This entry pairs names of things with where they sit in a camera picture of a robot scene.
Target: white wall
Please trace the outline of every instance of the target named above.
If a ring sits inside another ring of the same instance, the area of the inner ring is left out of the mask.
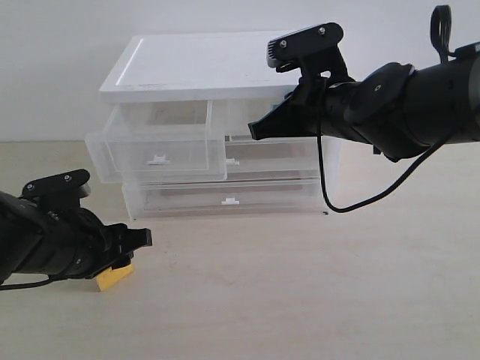
[[[390,61],[437,62],[440,0],[0,0],[0,141],[80,140],[109,107],[98,88],[131,36],[296,29],[340,23],[354,77]],[[452,46],[480,40],[480,1],[451,0]]]

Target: drawer handle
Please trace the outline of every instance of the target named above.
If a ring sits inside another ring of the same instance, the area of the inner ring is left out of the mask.
[[[226,164],[227,165],[240,165],[240,161],[235,160],[234,157],[231,159],[226,159]]]
[[[170,160],[167,160],[166,155],[162,155],[162,156],[155,155],[153,157],[153,160],[147,161],[147,165],[169,165],[169,164],[170,164]]]
[[[240,205],[240,202],[235,197],[227,197],[222,201],[222,205]]]

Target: yellow sponge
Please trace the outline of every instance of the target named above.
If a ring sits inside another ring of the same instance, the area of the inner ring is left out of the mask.
[[[115,270],[108,268],[98,274],[95,280],[97,281],[100,291],[104,291],[117,284],[120,280],[125,279],[132,272],[134,272],[134,266],[132,264],[123,268],[116,268]]]

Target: plastic drawer organizer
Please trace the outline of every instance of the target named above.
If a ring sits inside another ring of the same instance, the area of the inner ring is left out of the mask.
[[[124,184],[132,219],[326,210],[317,140],[255,141],[248,130],[298,82],[299,73],[265,64],[266,44],[281,34],[151,35],[129,43],[100,89],[112,114],[85,141],[100,180]],[[202,58],[192,63],[190,53]],[[325,138],[323,147],[334,196],[340,140]]]

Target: white drawer cabinet top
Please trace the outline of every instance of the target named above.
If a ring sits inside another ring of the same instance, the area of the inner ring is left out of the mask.
[[[136,36],[100,93],[111,104],[283,96],[298,84],[300,72],[269,68],[266,47],[288,33]]]

